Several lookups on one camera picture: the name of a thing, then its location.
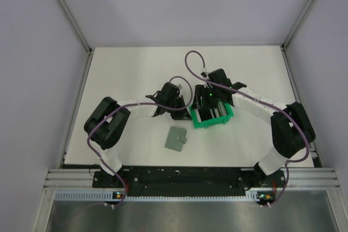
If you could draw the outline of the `green plastic card bin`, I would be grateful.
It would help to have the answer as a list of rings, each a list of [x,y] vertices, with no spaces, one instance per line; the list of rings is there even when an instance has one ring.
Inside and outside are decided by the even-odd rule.
[[[194,109],[192,105],[189,107],[190,113],[191,113],[192,122],[193,122],[193,125],[194,125],[195,129],[208,128],[210,126],[214,126],[214,125],[217,125],[217,124],[226,124],[227,122],[229,122],[230,118],[234,116],[234,113],[232,111],[232,107],[229,104],[227,104],[227,103],[218,102],[218,104],[219,103],[222,103],[222,104],[224,104],[226,106],[227,116],[219,117],[219,118],[215,118],[215,119],[208,120],[208,121],[203,121],[203,122],[201,122],[200,119],[199,119],[199,115],[198,115],[198,112],[197,112],[198,109]]]

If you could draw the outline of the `sage green leather card holder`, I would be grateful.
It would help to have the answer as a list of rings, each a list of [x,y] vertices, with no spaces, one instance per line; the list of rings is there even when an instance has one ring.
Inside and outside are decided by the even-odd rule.
[[[171,126],[165,142],[165,148],[181,152],[187,142],[187,130],[185,128]]]

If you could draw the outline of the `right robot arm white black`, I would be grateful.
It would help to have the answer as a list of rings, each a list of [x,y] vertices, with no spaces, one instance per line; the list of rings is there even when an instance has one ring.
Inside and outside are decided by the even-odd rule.
[[[275,102],[241,82],[231,83],[221,68],[210,73],[203,71],[198,79],[204,84],[195,86],[190,107],[195,128],[227,123],[233,115],[233,108],[247,111],[271,127],[272,147],[254,165],[252,174],[241,181],[247,187],[254,184],[267,186],[282,166],[295,163],[293,156],[302,149],[306,152],[299,160],[308,158],[315,132],[301,103]]]

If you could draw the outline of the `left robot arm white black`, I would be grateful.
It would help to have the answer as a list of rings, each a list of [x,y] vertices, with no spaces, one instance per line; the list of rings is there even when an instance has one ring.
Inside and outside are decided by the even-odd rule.
[[[166,82],[162,89],[140,100],[118,102],[111,97],[104,97],[84,124],[87,144],[101,162],[105,171],[104,180],[113,187],[123,182],[120,171],[122,163],[115,151],[109,151],[118,143],[131,117],[157,117],[169,113],[173,120],[189,120],[188,106],[192,103],[194,92],[190,89],[190,98],[186,103],[181,88]]]

